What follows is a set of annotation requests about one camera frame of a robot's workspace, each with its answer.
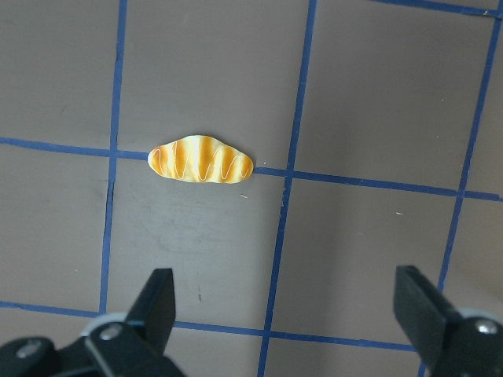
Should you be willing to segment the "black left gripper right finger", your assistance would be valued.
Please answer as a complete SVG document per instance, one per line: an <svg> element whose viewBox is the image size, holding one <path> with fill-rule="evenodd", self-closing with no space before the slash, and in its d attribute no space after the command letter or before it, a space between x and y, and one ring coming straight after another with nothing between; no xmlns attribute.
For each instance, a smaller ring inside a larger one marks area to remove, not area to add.
<svg viewBox="0 0 503 377"><path fill-rule="evenodd" d="M393 312L430 376L502 375L502 321L457 309L412 265L395 269Z"/></svg>

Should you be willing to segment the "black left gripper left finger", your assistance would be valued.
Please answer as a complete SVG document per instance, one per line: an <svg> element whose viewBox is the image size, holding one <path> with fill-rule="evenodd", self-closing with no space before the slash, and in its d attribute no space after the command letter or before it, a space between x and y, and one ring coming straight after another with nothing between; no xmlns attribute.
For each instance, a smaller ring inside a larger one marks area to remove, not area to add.
<svg viewBox="0 0 503 377"><path fill-rule="evenodd" d="M3 376L182 376L164 351L176 317L174 277L155 269L128 313L97 317L70 345L41 336L1 347Z"/></svg>

